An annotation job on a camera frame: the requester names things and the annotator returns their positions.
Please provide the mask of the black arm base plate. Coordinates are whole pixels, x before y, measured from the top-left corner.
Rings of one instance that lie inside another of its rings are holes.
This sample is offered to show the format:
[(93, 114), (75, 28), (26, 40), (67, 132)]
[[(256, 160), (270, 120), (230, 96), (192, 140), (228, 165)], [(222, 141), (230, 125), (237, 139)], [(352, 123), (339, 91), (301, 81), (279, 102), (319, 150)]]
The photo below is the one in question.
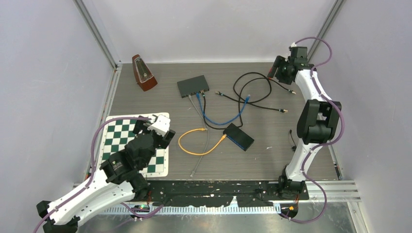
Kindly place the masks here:
[(274, 201), (308, 199), (306, 188), (300, 194), (280, 192), (277, 181), (151, 180), (143, 194), (132, 200), (165, 207), (226, 207), (232, 201), (239, 207), (265, 207)]

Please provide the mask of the black blue network switch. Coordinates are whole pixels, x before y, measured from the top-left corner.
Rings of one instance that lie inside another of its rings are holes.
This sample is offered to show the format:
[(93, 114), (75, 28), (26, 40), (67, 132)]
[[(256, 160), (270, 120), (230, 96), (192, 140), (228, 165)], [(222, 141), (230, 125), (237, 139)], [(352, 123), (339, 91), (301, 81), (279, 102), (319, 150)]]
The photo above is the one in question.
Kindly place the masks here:
[(247, 151), (255, 141), (252, 137), (241, 130), (240, 127), (234, 125), (233, 123), (223, 130), (223, 134), (225, 134), (226, 138), (231, 140), (243, 151)]

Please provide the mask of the dark grey network switch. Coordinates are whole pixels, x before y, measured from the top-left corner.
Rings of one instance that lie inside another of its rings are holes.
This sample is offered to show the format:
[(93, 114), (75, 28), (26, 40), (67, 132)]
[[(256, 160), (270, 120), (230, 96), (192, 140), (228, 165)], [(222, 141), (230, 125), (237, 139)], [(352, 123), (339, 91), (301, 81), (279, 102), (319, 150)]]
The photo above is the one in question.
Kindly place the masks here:
[(210, 90), (204, 75), (178, 81), (176, 84), (181, 98), (186, 98)]

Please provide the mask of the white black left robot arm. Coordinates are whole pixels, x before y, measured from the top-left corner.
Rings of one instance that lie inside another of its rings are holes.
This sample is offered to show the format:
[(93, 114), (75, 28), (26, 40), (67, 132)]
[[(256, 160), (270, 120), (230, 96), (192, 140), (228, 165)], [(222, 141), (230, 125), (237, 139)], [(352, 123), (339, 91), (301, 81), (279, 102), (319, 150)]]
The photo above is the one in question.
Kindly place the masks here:
[(74, 233), (116, 204), (149, 195), (147, 179), (168, 174), (168, 146), (175, 135), (168, 113), (109, 116), (93, 138), (90, 176), (54, 201), (36, 208), (46, 233)]

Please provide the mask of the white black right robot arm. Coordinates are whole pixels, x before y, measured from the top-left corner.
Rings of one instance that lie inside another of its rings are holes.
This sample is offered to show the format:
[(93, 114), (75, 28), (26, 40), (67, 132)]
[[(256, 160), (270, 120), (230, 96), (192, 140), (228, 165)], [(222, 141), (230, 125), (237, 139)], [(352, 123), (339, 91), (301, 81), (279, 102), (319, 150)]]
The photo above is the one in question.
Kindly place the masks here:
[(332, 101), (321, 86), (307, 58), (308, 49), (292, 45), (289, 51), (288, 57), (276, 57), (268, 74), (284, 84), (296, 83), (306, 101), (296, 126), (296, 150), (278, 178), (276, 192), (283, 199), (304, 192), (307, 171), (317, 152), (334, 138), (342, 109), (341, 103)]

